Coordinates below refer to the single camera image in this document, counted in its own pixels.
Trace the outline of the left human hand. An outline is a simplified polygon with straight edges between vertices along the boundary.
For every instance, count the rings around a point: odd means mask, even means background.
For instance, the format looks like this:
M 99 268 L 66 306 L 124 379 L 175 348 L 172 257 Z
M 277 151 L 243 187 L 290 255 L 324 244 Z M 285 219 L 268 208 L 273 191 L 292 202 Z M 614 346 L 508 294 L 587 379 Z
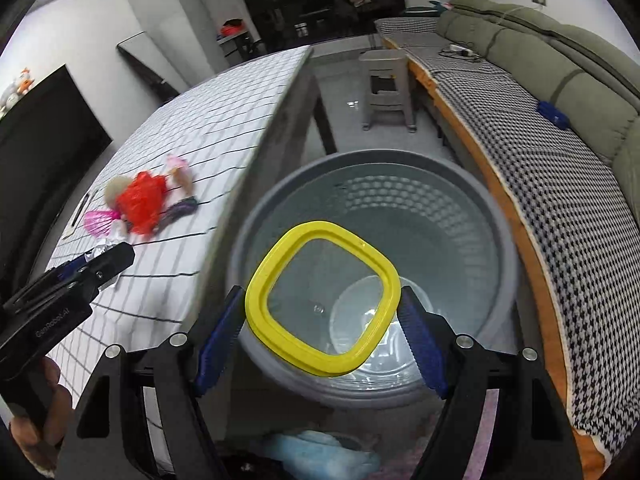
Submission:
M 41 429 L 28 417 L 14 416 L 9 424 L 10 433 L 29 463 L 47 478 L 53 478 L 58 466 L 58 449 L 70 420 L 73 418 L 73 401 L 70 392 L 60 384 L 61 371 L 47 356 L 40 368 L 52 391 L 52 402 Z

